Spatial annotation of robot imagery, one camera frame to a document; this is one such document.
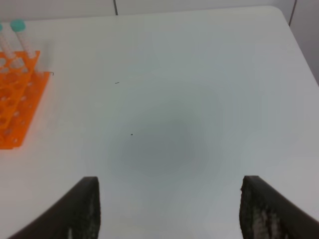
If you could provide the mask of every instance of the white table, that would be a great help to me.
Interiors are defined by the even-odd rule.
[[[244,175],[319,219],[319,89],[276,8],[27,26],[54,77],[24,145],[0,151],[0,238],[83,176],[101,239],[242,238]]]

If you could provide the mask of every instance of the white tabletop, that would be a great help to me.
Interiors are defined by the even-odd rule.
[[[24,145],[0,151],[0,238],[83,176],[101,239],[242,238],[244,175],[319,219],[319,89],[276,8],[27,26],[54,77]]]

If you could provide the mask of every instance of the teal cap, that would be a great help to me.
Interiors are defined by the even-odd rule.
[[[16,19],[10,22],[12,31],[19,32],[25,30],[25,24],[22,19]]]

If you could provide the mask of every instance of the test tube rack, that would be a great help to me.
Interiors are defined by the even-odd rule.
[[[33,115],[49,79],[49,72],[35,72],[40,52],[29,59],[26,52],[15,52],[24,66],[14,68],[16,59],[0,52],[0,149],[22,145]]]

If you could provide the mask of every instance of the test tube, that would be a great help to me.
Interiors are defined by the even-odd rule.
[[[36,57],[35,51],[32,49],[25,31],[25,23],[22,19],[16,19],[10,23],[11,29],[15,32],[20,44],[28,55],[29,59]]]
[[[13,60],[12,61],[13,67],[20,68],[24,66],[24,62],[22,61],[22,59],[16,58],[15,52],[12,50],[10,44],[6,40],[4,32],[3,32],[3,26],[1,23],[0,23],[0,47],[2,51],[4,52],[6,58],[9,60]]]

